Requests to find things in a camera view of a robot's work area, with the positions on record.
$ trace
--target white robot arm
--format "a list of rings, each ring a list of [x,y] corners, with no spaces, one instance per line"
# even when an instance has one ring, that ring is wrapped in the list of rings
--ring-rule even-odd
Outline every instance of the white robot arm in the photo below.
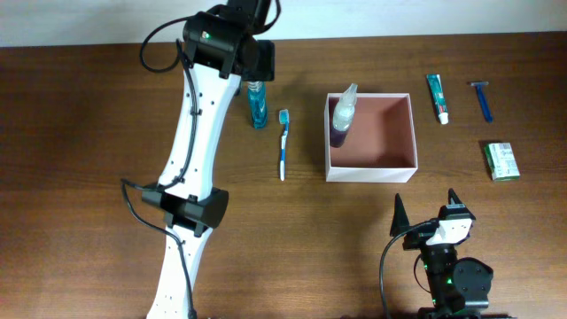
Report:
[[[226,211],[229,194],[213,187],[214,155],[230,101],[241,81],[273,81],[274,44],[252,36],[274,25],[265,24],[270,0],[229,0],[208,12],[158,27],[144,41],[140,59],[153,72],[166,72],[181,60],[184,92],[181,116],[171,154],[157,183],[140,186],[122,180],[130,212],[144,225],[167,235],[158,291],[147,318],[196,318],[192,283],[207,239]],[[177,41],[178,57],[165,69],[144,62],[144,47],[162,28],[186,21],[185,48]],[[134,210],[126,186],[143,192],[142,200],[165,212],[166,228],[144,221]]]

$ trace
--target green toothpaste tube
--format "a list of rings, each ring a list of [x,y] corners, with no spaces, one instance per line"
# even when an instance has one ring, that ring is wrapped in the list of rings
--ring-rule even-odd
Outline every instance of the green toothpaste tube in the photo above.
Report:
[[[445,125],[449,122],[449,111],[441,88],[441,76],[439,74],[427,74],[427,82],[435,101],[435,113],[441,124]]]

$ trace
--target razor blade head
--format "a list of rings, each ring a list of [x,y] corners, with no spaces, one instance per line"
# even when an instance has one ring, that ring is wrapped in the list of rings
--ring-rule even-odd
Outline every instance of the razor blade head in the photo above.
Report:
[[[486,86],[486,85],[488,85],[488,82],[487,81],[470,82],[469,84],[470,84],[470,86]]]

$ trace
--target black plastic part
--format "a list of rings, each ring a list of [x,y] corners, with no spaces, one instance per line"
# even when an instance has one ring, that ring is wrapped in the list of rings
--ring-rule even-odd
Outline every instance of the black plastic part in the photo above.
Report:
[[[448,192],[448,205],[439,209],[433,223],[409,232],[404,237],[404,250],[419,249],[435,308],[419,309],[419,319],[480,319],[480,311],[487,308],[493,270],[473,258],[457,260],[457,244],[427,245],[439,226],[439,221],[471,218],[475,216],[456,196]],[[396,236],[409,228],[409,220],[399,194],[396,195],[390,236]]]
[[[392,226],[390,227],[390,236],[398,236],[401,232],[407,229],[409,229],[408,214],[406,214],[406,208],[404,208],[404,203],[401,201],[400,194],[396,194],[393,207]]]
[[[179,224],[201,237],[207,228],[217,228],[229,204],[229,193],[213,188],[208,198],[195,202],[164,191],[144,191],[142,201],[166,212],[167,226]]]
[[[243,81],[273,81],[275,46],[252,36],[263,27],[268,9],[267,0],[234,0],[190,17],[183,27],[187,59],[219,70],[224,79],[237,74]]]
[[[417,319],[432,319],[435,313],[435,308],[423,307],[417,312]],[[459,315],[448,315],[444,319],[517,319],[509,315],[480,315],[476,314],[459,314]]]
[[[457,194],[453,189],[449,189],[449,204],[462,204],[461,200],[457,197]]]
[[[403,220],[401,216],[406,216],[406,219],[408,218],[405,209],[403,209],[403,204],[401,204],[401,198],[399,197],[399,195],[396,195],[396,205],[394,208],[394,216],[392,221],[392,227],[390,229],[390,236],[395,236],[396,231],[393,232],[394,233],[393,235],[392,234],[393,230],[397,230],[398,233],[400,233],[403,230],[407,229],[405,228],[406,227],[406,223],[404,222],[405,220]],[[448,221],[448,220],[465,219],[465,218],[471,218],[472,221],[475,221],[477,219],[470,212],[469,208],[467,208],[461,202],[461,200],[457,197],[453,189],[449,189],[448,205],[442,206],[439,209],[438,217],[433,221],[439,222],[439,221]],[[434,222],[430,225],[423,226],[418,230],[409,232],[404,237],[404,244],[403,244],[404,250],[421,249],[422,245],[424,245],[429,238],[435,235],[435,230],[437,229],[438,226],[439,224]],[[467,236],[461,242],[457,243],[457,245],[467,240],[467,238],[469,238],[469,236]]]

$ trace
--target white wall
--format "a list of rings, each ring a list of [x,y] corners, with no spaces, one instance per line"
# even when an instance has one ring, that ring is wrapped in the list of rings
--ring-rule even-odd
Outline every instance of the white wall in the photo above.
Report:
[[[261,38],[567,30],[567,0],[281,1],[280,21]],[[224,2],[0,0],[0,46],[140,43],[163,22]],[[181,37],[182,27],[164,30],[155,41]]]

